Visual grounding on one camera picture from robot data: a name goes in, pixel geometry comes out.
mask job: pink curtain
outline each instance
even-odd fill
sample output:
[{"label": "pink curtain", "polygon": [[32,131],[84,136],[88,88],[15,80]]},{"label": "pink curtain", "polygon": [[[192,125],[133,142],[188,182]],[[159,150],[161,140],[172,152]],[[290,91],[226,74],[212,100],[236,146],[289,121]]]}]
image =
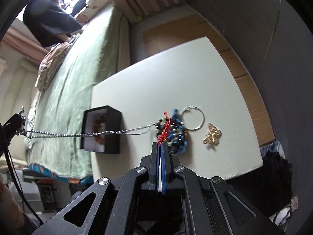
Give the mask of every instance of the pink curtain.
[{"label": "pink curtain", "polygon": [[26,57],[32,58],[39,63],[49,52],[12,27],[10,27],[4,35],[1,44],[8,45],[10,48],[18,51]]}]

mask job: black cloth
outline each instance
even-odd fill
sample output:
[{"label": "black cloth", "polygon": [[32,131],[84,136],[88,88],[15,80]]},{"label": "black cloth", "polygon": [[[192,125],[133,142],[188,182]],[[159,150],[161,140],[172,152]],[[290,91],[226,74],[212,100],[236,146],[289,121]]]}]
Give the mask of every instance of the black cloth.
[{"label": "black cloth", "polygon": [[290,203],[291,177],[292,165],[278,152],[267,151],[261,168],[229,179],[227,183],[270,217]]},{"label": "black cloth", "polygon": [[82,28],[82,25],[68,15],[58,5],[58,0],[31,0],[24,11],[23,21],[43,47],[49,47],[63,41],[58,34],[70,33]]},{"label": "black cloth", "polygon": [[40,223],[37,219],[29,218],[24,214],[24,226],[19,228],[21,235],[31,235],[34,230],[40,226]]},{"label": "black cloth", "polygon": [[78,2],[74,5],[73,11],[71,15],[74,17],[77,13],[79,13],[86,6],[86,0],[78,0]]}]

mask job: beige cloth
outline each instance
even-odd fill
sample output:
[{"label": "beige cloth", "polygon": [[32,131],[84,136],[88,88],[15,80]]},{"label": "beige cloth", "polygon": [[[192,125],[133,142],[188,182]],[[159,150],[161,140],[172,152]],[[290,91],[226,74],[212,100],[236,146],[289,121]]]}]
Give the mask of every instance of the beige cloth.
[{"label": "beige cloth", "polygon": [[70,42],[63,42],[53,47],[50,52],[43,58],[40,66],[35,87],[42,92],[47,90],[55,74],[60,69],[63,60],[75,43],[80,34],[73,35]]},{"label": "beige cloth", "polygon": [[16,228],[21,228],[24,225],[24,215],[21,208],[16,201],[12,198],[9,188],[3,182],[2,175],[0,174],[0,203],[4,211],[10,218]]}]

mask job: bolt head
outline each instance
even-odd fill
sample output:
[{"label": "bolt head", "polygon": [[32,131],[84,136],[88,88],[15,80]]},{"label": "bolt head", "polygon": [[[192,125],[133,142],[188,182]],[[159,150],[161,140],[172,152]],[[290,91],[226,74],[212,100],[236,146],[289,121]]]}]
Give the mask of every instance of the bolt head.
[{"label": "bolt head", "polygon": [[176,171],[176,172],[184,172],[184,170],[185,170],[185,168],[182,167],[182,166],[176,166],[176,167],[175,167],[175,171]]},{"label": "bolt head", "polygon": [[98,181],[98,183],[99,183],[100,185],[106,185],[106,184],[109,183],[109,179],[108,179],[108,178],[100,178],[99,181]]},{"label": "bolt head", "polygon": [[215,176],[212,178],[213,183],[222,183],[223,179],[219,176]]},{"label": "bolt head", "polygon": [[137,173],[145,173],[146,170],[147,170],[147,169],[146,169],[145,167],[137,167],[137,168],[136,168],[136,172],[137,172]]}]

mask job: silver hoop earring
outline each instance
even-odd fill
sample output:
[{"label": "silver hoop earring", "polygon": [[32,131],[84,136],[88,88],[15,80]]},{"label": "silver hoop earring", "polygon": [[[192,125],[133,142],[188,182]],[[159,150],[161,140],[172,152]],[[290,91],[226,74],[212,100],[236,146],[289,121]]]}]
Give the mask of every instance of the silver hoop earring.
[{"label": "silver hoop earring", "polygon": [[187,130],[189,130],[189,131],[196,131],[196,130],[200,129],[200,128],[203,126],[205,117],[204,117],[203,111],[202,111],[200,108],[195,107],[195,106],[187,106],[187,107],[184,108],[183,111],[182,111],[182,115],[181,115],[182,120],[183,120],[183,115],[184,115],[184,113],[187,112],[187,111],[190,111],[191,109],[198,110],[198,111],[200,111],[200,112],[202,113],[202,122],[201,122],[201,124],[200,124],[199,126],[197,126],[196,128],[193,128],[193,129],[187,128],[185,125],[184,125],[184,126],[185,126],[185,128],[186,128]]}]

